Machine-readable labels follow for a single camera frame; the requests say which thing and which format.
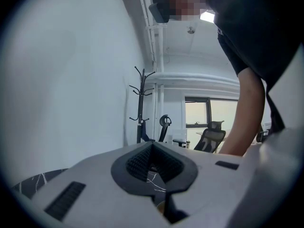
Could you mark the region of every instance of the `black vent grille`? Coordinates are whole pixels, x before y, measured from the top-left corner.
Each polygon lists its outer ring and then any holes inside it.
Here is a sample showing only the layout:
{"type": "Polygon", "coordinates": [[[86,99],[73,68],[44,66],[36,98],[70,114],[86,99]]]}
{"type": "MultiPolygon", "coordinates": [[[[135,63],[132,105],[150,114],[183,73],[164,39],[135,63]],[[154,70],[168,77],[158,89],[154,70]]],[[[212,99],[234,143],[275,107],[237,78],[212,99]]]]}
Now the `black vent grille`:
{"type": "Polygon", "coordinates": [[[135,178],[146,182],[150,167],[156,168],[164,183],[178,176],[183,163],[157,146],[150,146],[126,162],[127,171],[135,178]]]}
{"type": "Polygon", "coordinates": [[[225,168],[228,168],[228,169],[232,169],[232,170],[237,170],[238,169],[238,164],[234,164],[234,163],[229,163],[229,162],[226,162],[226,161],[218,161],[215,163],[216,165],[218,166],[222,166],[222,167],[225,167],[225,168]]]}
{"type": "Polygon", "coordinates": [[[57,220],[62,220],[79,197],[85,184],[72,182],[63,192],[45,209],[45,212],[57,220]]]}

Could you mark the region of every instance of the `black mesh office chair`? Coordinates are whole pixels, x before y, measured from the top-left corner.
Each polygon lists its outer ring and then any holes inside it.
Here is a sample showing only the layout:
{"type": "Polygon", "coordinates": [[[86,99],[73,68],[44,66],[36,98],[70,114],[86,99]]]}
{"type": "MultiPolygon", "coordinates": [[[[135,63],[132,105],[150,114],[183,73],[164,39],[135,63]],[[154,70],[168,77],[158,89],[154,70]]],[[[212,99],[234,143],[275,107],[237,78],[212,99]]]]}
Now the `black mesh office chair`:
{"type": "Polygon", "coordinates": [[[204,130],[194,150],[213,153],[223,141],[225,135],[226,132],[223,130],[207,128],[204,130]]]}
{"type": "Polygon", "coordinates": [[[171,125],[171,119],[170,117],[168,117],[168,115],[163,115],[160,118],[160,125],[162,126],[161,129],[161,135],[160,135],[160,139],[158,140],[158,142],[163,142],[163,140],[165,139],[168,127],[171,125]]]}
{"type": "Polygon", "coordinates": [[[263,143],[268,138],[269,131],[270,131],[270,129],[267,129],[267,131],[264,131],[262,128],[262,125],[260,125],[258,134],[256,135],[257,136],[256,141],[258,143],[263,143]]]}

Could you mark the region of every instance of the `coat rack hook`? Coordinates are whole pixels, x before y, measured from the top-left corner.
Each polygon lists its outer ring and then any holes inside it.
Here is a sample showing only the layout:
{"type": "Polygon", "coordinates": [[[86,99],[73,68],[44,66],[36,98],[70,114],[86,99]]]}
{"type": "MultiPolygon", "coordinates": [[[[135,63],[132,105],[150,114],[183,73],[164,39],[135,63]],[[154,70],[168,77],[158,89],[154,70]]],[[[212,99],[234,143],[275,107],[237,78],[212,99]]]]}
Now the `coat rack hook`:
{"type": "Polygon", "coordinates": [[[146,89],[146,90],[144,91],[144,93],[145,93],[146,91],[148,91],[148,90],[152,90],[152,89],[154,89],[154,88],[151,88],[151,89],[146,89]]]}
{"type": "Polygon", "coordinates": [[[138,117],[136,119],[129,117],[129,119],[133,120],[133,121],[137,121],[138,117]]]}
{"type": "Polygon", "coordinates": [[[129,85],[129,86],[132,87],[133,89],[136,89],[136,90],[138,91],[138,95],[139,95],[140,91],[139,91],[138,88],[136,88],[136,87],[134,87],[134,86],[132,86],[132,85],[129,85]]]}
{"type": "Polygon", "coordinates": [[[135,66],[135,68],[136,68],[137,72],[139,73],[139,75],[141,76],[141,79],[142,79],[142,74],[141,74],[141,72],[137,69],[136,66],[135,66]]]}
{"type": "MultiPolygon", "coordinates": [[[[149,76],[152,75],[152,74],[155,74],[155,72],[148,74],[147,77],[149,77],[149,76]]],[[[147,78],[147,77],[146,77],[146,78],[147,78]]]]}

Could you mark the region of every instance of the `black rectangular slot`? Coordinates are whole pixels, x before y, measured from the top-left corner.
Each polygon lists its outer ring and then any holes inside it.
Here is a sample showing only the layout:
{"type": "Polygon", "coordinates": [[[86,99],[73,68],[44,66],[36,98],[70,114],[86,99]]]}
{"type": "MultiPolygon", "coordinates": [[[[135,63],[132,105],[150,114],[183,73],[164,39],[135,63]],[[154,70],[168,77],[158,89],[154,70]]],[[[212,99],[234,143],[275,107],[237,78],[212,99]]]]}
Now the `black rectangular slot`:
{"type": "Polygon", "coordinates": [[[239,164],[233,164],[233,163],[229,163],[229,162],[225,162],[225,161],[218,161],[215,163],[216,165],[219,165],[221,167],[226,167],[228,169],[232,169],[232,170],[237,170],[239,164]]]}
{"type": "Polygon", "coordinates": [[[70,208],[79,197],[85,184],[80,182],[72,182],[69,184],[62,193],[45,209],[45,212],[57,220],[62,220],[68,213],[70,208]]]}

